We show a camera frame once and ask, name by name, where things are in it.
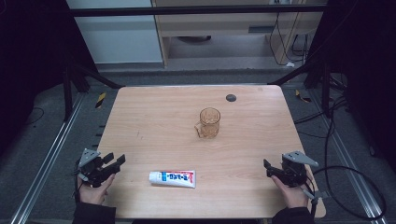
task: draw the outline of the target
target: black round object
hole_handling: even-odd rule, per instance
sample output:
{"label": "black round object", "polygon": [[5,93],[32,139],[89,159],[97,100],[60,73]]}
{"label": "black round object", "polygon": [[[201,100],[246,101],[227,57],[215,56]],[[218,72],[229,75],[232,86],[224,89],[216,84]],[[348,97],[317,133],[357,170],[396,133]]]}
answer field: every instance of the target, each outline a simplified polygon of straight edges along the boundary
{"label": "black round object", "polygon": [[227,99],[228,102],[234,102],[236,100],[236,96],[234,94],[228,94],[225,99]]}

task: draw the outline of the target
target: glass mug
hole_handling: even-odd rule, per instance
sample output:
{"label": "glass mug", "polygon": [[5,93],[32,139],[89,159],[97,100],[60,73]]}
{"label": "glass mug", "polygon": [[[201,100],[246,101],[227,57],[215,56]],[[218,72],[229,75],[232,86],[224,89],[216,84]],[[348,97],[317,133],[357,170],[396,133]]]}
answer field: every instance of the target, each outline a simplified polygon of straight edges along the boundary
{"label": "glass mug", "polygon": [[200,121],[195,124],[195,129],[200,138],[214,138],[219,132],[220,112],[212,107],[201,111]]}

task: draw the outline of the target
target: cabinet door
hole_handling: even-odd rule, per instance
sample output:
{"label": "cabinet door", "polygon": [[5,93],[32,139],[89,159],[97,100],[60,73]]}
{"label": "cabinet door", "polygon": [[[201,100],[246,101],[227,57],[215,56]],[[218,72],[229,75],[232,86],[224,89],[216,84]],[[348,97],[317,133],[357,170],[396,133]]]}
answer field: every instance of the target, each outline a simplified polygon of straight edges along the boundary
{"label": "cabinet door", "polygon": [[[151,7],[149,0],[67,0],[71,8]],[[162,63],[153,16],[76,18],[96,64]]]}

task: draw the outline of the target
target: white tube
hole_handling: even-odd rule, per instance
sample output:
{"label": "white tube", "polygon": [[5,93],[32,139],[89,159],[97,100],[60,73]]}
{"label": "white tube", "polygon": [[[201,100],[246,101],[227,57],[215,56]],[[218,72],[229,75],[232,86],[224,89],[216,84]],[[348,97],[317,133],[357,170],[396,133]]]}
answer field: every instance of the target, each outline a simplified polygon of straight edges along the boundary
{"label": "white tube", "polygon": [[156,171],[149,173],[151,184],[195,189],[195,171]]}

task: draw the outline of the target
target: wooden table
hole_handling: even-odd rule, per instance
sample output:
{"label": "wooden table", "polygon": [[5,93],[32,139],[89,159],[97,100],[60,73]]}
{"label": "wooden table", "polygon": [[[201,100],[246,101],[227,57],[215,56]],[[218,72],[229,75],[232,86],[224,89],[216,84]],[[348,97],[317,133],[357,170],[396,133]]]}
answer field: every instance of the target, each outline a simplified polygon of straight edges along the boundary
{"label": "wooden table", "polygon": [[[206,107],[221,114],[214,139],[194,129]],[[280,167],[294,150],[304,152],[282,90],[258,85],[122,88],[98,148],[126,156],[106,197],[119,218],[272,217],[285,204],[263,159]],[[195,170],[196,189],[151,186],[160,170]]]}

